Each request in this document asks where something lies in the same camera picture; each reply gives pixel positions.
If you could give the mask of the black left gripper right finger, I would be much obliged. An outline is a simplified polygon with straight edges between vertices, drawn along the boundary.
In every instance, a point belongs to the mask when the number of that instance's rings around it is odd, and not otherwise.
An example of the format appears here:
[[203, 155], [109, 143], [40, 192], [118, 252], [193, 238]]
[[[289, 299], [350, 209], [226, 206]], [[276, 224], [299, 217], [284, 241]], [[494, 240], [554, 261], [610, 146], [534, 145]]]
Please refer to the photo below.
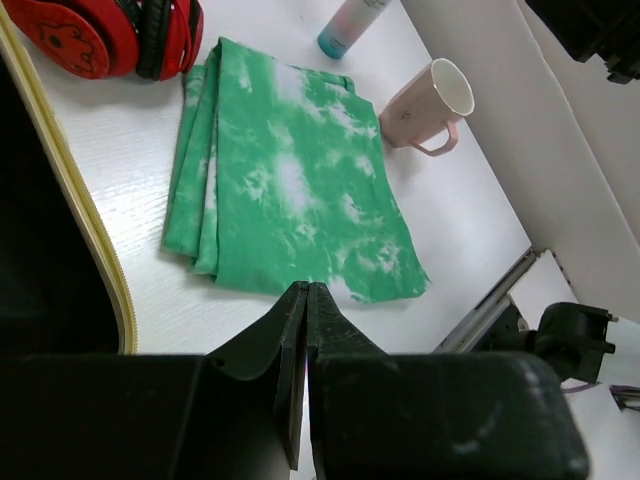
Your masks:
[[322, 283], [306, 307], [309, 420], [318, 475], [387, 475], [388, 403], [376, 377], [386, 354]]

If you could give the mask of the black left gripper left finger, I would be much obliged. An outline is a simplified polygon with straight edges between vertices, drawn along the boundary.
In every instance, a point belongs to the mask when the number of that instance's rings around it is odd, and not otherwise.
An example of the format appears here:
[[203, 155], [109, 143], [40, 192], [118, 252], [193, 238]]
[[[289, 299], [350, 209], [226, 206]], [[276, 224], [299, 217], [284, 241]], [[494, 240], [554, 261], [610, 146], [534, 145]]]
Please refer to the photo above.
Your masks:
[[298, 468], [306, 361], [307, 283], [208, 355], [214, 374], [207, 471]]

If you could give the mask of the green white tie-dye cloth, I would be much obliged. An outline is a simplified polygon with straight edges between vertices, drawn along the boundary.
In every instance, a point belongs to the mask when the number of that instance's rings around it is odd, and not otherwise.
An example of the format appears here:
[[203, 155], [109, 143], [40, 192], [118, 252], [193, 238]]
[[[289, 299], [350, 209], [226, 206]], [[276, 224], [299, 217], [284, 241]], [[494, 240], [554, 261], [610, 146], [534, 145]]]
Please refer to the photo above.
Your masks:
[[221, 38], [184, 90], [162, 244], [193, 273], [265, 295], [321, 282], [363, 303], [426, 291], [376, 114], [349, 77]]

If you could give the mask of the pink mug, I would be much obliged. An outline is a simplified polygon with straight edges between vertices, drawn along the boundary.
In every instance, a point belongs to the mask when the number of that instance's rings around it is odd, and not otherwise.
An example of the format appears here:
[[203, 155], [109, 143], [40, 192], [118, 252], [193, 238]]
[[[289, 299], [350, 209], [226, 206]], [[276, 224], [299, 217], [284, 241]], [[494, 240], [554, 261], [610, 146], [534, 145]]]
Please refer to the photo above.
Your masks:
[[438, 157], [459, 141], [457, 124], [475, 110], [469, 81], [452, 61], [437, 58], [398, 91], [379, 115], [381, 134], [395, 148]]

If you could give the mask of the pink blue tube bottle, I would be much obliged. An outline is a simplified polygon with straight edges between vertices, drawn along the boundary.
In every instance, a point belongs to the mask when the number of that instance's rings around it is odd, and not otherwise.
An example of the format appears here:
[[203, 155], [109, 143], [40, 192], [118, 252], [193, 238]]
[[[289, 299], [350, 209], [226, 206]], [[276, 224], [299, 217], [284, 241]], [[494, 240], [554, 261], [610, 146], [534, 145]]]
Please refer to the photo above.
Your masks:
[[390, 0], [346, 0], [317, 37], [322, 52], [341, 59], [391, 4]]

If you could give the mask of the red black headphones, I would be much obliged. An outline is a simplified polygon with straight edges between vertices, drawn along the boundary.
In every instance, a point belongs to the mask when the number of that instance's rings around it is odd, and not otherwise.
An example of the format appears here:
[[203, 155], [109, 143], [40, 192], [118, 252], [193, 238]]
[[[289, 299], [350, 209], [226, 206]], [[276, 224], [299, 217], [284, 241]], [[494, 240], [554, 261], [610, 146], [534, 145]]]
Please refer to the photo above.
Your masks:
[[191, 0], [3, 3], [13, 23], [52, 61], [85, 79], [136, 73], [164, 81], [189, 72], [204, 13]]

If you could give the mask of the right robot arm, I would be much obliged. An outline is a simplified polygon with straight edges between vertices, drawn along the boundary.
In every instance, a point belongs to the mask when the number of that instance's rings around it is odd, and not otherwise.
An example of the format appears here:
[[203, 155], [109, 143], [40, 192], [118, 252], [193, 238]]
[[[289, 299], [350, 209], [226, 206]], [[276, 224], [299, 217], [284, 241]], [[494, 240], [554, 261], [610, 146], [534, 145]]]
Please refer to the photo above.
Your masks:
[[[626, 85], [639, 79], [639, 3], [637, 1], [529, 1], [567, 54], [580, 63], [598, 56], [607, 81]], [[549, 363], [561, 380], [581, 381], [567, 393], [603, 383], [602, 363], [621, 354], [607, 340], [617, 318], [605, 309], [556, 302], [535, 319], [539, 325], [518, 331], [516, 309], [509, 307], [481, 336], [478, 351], [524, 351]]]

